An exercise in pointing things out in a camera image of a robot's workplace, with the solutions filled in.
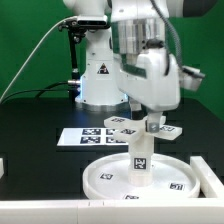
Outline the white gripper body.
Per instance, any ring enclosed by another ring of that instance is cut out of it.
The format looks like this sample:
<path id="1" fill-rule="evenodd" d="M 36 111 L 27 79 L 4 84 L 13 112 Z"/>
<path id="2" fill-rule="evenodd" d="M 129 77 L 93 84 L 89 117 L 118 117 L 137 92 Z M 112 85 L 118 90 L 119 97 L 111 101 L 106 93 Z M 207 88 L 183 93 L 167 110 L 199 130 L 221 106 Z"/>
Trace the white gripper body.
<path id="1" fill-rule="evenodd" d="M 176 59 L 164 48 L 149 49 L 137 57 L 136 67 L 145 77 L 120 69 L 117 86 L 142 105 L 155 112 L 176 109 L 180 102 L 179 74 Z"/>

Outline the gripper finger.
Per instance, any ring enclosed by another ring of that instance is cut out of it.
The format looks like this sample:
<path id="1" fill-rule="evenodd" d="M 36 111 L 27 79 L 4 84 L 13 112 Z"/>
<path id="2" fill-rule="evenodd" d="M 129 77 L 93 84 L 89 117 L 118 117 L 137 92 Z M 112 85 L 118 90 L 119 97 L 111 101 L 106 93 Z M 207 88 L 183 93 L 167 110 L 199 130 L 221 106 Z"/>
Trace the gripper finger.
<path id="1" fill-rule="evenodd" d="M 129 105 L 130 105 L 130 109 L 131 109 L 131 119 L 132 120 L 140 120 L 142 117 L 141 104 L 133 99 L 130 99 Z"/>
<path id="2" fill-rule="evenodd" d="M 146 131 L 149 133 L 158 133 L 161 117 L 162 112 L 149 112 L 146 119 Z"/>

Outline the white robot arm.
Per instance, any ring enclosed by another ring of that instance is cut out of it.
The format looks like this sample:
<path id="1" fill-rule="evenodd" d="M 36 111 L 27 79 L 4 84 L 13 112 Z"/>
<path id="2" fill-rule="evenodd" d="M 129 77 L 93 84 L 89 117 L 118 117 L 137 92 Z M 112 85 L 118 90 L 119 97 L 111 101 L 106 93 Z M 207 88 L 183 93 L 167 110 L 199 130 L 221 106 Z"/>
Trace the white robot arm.
<path id="1" fill-rule="evenodd" d="M 182 64 L 172 17 L 199 17 L 218 0 L 63 0 L 73 12 L 70 42 L 87 40 L 82 104 L 133 112 L 148 109 L 146 130 L 157 133 L 165 111 L 178 107 L 180 89 L 195 89 L 204 75 Z"/>

